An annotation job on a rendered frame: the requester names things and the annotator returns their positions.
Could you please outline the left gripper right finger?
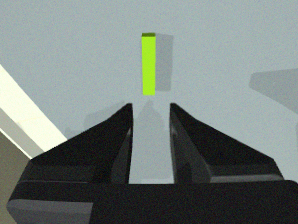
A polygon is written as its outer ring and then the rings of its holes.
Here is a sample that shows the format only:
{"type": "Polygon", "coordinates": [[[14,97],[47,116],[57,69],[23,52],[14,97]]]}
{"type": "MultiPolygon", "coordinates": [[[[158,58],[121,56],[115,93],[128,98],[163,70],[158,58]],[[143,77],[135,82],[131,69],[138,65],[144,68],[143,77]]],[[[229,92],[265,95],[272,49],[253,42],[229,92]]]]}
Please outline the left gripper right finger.
{"type": "Polygon", "coordinates": [[[174,184],[285,180],[273,158],[195,119],[176,103],[170,103],[169,131],[174,184]]]}

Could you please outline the lime green rod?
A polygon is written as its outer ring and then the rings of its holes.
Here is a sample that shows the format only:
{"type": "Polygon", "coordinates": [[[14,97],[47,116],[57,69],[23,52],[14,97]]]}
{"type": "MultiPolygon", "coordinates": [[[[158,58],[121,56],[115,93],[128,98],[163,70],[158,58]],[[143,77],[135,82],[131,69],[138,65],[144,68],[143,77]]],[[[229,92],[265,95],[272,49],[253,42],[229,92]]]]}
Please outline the lime green rod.
{"type": "Polygon", "coordinates": [[[155,95],[155,33],[142,33],[143,95],[155,95]]]}

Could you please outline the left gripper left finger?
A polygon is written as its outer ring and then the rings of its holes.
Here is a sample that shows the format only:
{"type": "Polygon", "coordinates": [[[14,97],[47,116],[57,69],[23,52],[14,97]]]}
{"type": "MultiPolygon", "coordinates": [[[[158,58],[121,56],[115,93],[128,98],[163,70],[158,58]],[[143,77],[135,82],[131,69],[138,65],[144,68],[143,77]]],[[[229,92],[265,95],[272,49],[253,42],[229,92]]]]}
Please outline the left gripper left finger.
{"type": "Polygon", "coordinates": [[[30,159],[19,181],[37,178],[129,184],[132,144],[133,107],[127,103],[107,120],[30,159]]]}

